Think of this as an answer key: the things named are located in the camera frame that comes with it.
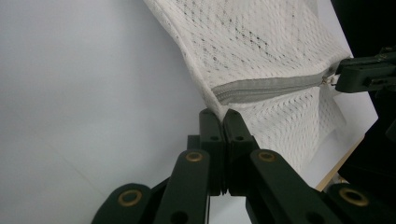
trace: brass screw hole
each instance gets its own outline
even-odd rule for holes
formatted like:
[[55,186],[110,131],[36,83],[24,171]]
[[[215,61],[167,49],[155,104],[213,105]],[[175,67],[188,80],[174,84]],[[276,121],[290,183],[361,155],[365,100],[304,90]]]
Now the brass screw hole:
[[120,194],[119,204],[123,207],[131,207],[137,205],[142,199],[142,192],[137,189],[130,189]]
[[355,204],[359,207],[364,207],[369,204],[366,196],[354,189],[342,188],[339,191],[340,196],[347,202]]
[[203,158],[204,158],[204,156],[199,152],[190,152],[186,156],[186,159],[188,161],[201,161]]
[[259,153],[259,158],[262,161],[271,162],[271,161],[275,161],[276,156],[274,154],[270,153],[270,152],[261,152],[261,153]]

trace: white fabric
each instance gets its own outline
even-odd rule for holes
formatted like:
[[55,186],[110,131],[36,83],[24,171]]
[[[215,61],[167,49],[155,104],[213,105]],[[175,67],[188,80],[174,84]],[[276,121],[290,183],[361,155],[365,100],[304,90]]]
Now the white fabric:
[[316,1],[145,2],[179,45],[206,105],[220,119],[229,108],[239,111],[260,147],[280,152],[300,172],[342,120],[327,91],[314,87],[221,105],[212,89],[240,80],[312,76],[347,57],[318,21]]

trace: zipper pull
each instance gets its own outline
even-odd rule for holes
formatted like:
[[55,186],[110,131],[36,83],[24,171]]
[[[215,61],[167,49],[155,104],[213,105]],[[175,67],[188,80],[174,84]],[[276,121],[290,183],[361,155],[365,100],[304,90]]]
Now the zipper pull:
[[340,76],[339,75],[336,75],[336,74],[332,74],[331,76],[329,76],[329,77],[324,77],[323,79],[322,79],[322,85],[326,85],[326,84],[330,84],[330,85],[332,85],[332,86],[335,86],[336,84],[337,84],[337,82],[338,82],[338,78],[339,78]]

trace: mesh laundry bag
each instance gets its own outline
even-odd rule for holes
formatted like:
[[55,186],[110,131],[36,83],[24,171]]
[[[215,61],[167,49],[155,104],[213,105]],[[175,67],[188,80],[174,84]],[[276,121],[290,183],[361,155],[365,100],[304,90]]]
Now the mesh laundry bag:
[[208,108],[241,113],[261,148],[301,172],[342,123],[321,85],[348,57],[315,0],[145,0],[179,45]]

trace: white mesh fabric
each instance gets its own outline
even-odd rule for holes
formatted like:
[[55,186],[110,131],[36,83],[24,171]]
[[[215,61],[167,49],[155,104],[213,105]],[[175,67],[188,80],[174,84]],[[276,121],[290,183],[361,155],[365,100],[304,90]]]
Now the white mesh fabric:
[[347,57],[318,21],[316,1],[145,2],[179,45],[207,107],[220,119],[229,108],[239,111],[261,147],[280,152],[301,171],[340,120],[334,118],[340,114],[325,91],[311,88],[250,104],[221,105],[212,89],[239,80],[311,76]]

